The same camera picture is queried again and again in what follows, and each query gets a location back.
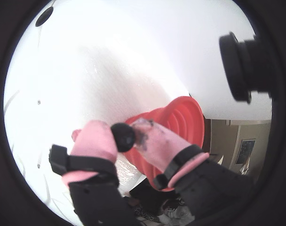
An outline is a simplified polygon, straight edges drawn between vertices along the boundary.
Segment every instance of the black knob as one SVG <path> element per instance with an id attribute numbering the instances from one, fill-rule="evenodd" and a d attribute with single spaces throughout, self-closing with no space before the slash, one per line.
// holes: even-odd
<path id="1" fill-rule="evenodd" d="M 258 37 L 238 42 L 235 35 L 219 39 L 222 62 L 232 95 L 237 101 L 251 102 L 251 91 L 274 95 L 274 69 Z"/>
<path id="2" fill-rule="evenodd" d="M 129 151 L 135 144 L 135 132 L 125 123 L 116 123 L 111 126 L 115 142 L 119 152 Z"/>

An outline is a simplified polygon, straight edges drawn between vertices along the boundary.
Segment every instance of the pink glove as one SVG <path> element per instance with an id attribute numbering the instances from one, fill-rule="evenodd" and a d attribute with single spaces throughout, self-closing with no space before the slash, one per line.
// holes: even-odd
<path id="1" fill-rule="evenodd" d="M 85 127 L 72 133 L 75 142 L 71 155 L 104 158 L 112 163 L 117 159 L 117 147 L 111 128 L 103 121 L 90 121 Z M 63 175 L 62 180 L 68 186 L 70 182 L 82 181 L 96 176 L 97 172 L 72 171 Z"/>
<path id="2" fill-rule="evenodd" d="M 153 121 L 140 118 L 131 126 L 136 133 L 135 148 L 147 162 L 162 172 L 181 150 L 191 145 L 171 130 Z M 199 166 L 208 157 L 209 153 L 200 153 L 189 160 L 172 177 L 168 187 L 173 187 L 181 177 Z"/>

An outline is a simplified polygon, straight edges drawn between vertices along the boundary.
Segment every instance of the red collapsible funnel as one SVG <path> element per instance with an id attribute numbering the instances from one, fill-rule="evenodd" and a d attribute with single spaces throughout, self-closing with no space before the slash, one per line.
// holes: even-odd
<path id="1" fill-rule="evenodd" d="M 152 119 L 178 134 L 189 143 L 200 147 L 203 145 L 205 133 L 204 117 L 200 106 L 192 97 L 178 97 L 166 107 L 139 114 L 126 120 L 126 123 L 131 124 L 138 118 Z M 156 189 L 153 179 L 163 172 L 149 164 L 134 147 L 123 154 L 148 178 L 152 187 Z"/>

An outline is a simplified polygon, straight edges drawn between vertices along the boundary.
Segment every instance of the velcro strap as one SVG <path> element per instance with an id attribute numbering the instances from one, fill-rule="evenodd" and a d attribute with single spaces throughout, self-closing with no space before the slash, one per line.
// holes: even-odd
<path id="1" fill-rule="evenodd" d="M 162 190 L 167 187 L 171 178 L 178 172 L 178 170 L 195 155 L 201 153 L 202 150 L 197 145 L 190 145 L 181 150 L 170 162 L 163 174 L 157 175 L 153 183 L 157 189 Z"/>
<path id="2" fill-rule="evenodd" d="M 52 145 L 49 162 L 53 172 L 61 176 L 70 171 L 83 170 L 108 173 L 117 177 L 116 167 L 111 161 L 96 157 L 68 155 L 67 148 L 58 145 Z"/>

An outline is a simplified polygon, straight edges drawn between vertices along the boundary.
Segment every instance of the black sleeve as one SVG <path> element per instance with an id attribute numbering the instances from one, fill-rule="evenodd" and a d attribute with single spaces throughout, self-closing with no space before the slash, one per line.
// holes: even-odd
<path id="1" fill-rule="evenodd" d="M 195 219 L 230 209 L 248 195 L 253 187 L 250 177 L 236 174 L 206 160 L 175 185 Z"/>
<path id="2" fill-rule="evenodd" d="M 122 199 L 117 184 L 103 177 L 93 177 L 69 184 L 76 214 L 85 226 L 140 226 Z"/>

